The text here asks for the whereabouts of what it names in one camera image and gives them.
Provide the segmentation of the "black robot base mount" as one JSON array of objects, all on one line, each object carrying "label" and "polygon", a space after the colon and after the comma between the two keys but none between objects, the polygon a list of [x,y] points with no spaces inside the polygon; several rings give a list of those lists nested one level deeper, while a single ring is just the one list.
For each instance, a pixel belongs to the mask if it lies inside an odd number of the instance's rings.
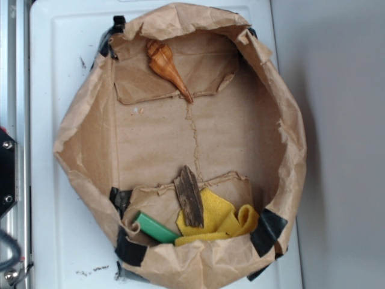
[{"label": "black robot base mount", "polygon": [[1,127],[1,219],[18,201],[18,143]]}]

